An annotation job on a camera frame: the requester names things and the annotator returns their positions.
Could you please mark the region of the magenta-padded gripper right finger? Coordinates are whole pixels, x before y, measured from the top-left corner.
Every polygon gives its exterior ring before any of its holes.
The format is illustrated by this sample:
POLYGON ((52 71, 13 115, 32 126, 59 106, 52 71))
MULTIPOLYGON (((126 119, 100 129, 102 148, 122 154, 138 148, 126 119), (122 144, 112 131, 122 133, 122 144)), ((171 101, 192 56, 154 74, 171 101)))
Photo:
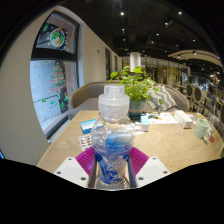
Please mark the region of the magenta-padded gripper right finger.
POLYGON ((131 188, 146 186, 170 174, 158 157, 149 157, 137 148, 132 148, 128 159, 128 174, 131 188))

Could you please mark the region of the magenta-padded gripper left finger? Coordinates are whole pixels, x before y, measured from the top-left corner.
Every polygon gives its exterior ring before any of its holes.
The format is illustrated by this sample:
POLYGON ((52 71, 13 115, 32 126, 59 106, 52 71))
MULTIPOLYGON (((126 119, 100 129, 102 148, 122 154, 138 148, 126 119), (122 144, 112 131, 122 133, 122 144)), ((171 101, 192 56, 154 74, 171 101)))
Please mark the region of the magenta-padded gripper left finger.
POLYGON ((93 188, 96 180, 94 149, 90 147, 76 157, 67 157, 54 174, 81 187, 93 188))

